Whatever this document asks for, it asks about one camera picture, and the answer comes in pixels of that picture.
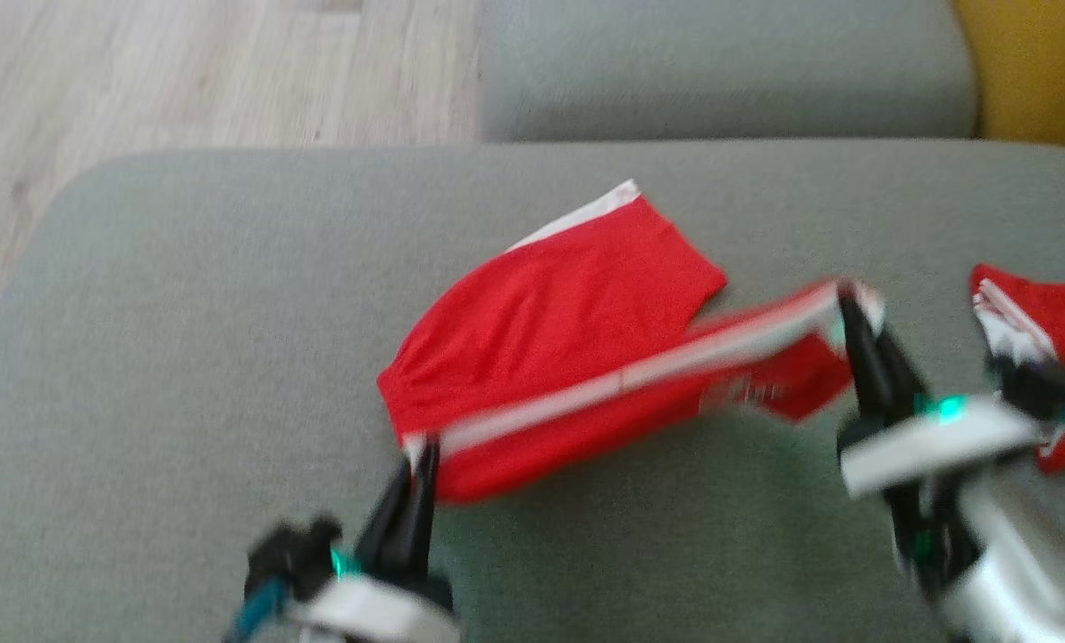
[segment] yellow cushion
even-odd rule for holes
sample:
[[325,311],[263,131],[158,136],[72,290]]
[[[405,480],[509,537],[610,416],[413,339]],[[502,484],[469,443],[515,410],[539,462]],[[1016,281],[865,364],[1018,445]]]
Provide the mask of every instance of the yellow cushion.
[[989,138],[1065,146],[1065,0],[956,0]]

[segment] light wood floor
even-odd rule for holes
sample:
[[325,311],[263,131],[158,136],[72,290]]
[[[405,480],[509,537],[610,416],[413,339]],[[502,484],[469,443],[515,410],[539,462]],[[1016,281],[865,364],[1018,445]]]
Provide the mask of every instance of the light wood floor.
[[0,0],[0,293],[72,176],[161,147],[472,142],[480,0]]

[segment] gray couch cushion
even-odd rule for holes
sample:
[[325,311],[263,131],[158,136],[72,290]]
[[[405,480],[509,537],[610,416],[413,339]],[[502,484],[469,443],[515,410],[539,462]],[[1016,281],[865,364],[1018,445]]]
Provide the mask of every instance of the gray couch cushion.
[[[1065,151],[1049,147],[106,164],[59,196],[0,304],[0,642],[217,640],[273,521],[332,510],[353,542],[395,455],[374,379],[410,326],[476,264],[626,178],[727,269],[718,306],[863,276],[941,392],[986,386],[973,262],[1065,280]],[[936,640],[880,510],[840,488],[850,401],[799,429],[712,415],[442,510],[436,561],[471,640]],[[1065,477],[1042,490],[1065,504]]]
[[948,0],[490,0],[493,142],[968,136]]

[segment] robotic arm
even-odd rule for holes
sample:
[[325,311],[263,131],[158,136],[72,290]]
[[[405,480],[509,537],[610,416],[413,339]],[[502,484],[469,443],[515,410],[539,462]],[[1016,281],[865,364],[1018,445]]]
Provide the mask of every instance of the robotic arm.
[[888,506],[897,561],[951,640],[1065,643],[1065,538],[998,475],[1065,419],[1065,368],[995,363],[999,396],[932,401],[887,330],[839,304],[859,411],[838,440],[848,491]]
[[246,643],[275,617],[297,624],[302,643],[458,643],[449,581],[429,571],[438,456],[427,446],[415,473],[402,460],[353,557],[335,549],[341,526],[329,517],[259,542],[224,643]]
[[[850,292],[839,304],[858,398],[838,436],[848,491],[887,505],[896,559],[952,642],[1065,643],[1065,539],[998,475],[1065,419],[1065,368],[996,363],[1001,394],[935,401],[888,330]],[[429,572],[439,460],[436,444],[413,472],[403,459],[353,557],[333,548],[331,518],[273,530],[225,643],[272,617],[298,624],[304,643],[458,643],[449,582]]]

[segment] red shorts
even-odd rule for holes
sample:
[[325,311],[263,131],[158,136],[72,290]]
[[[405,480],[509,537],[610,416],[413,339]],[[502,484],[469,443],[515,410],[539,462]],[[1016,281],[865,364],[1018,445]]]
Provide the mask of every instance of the red shorts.
[[[757,403],[805,418],[851,383],[836,282],[697,322],[725,278],[623,183],[463,277],[378,378],[438,496],[474,501],[692,418]],[[881,325],[879,298],[858,298]]]
[[[1045,358],[1065,362],[1065,284],[1038,284],[980,264],[969,287],[990,352],[1016,363]],[[1065,428],[1034,455],[1041,471],[1064,471]]]

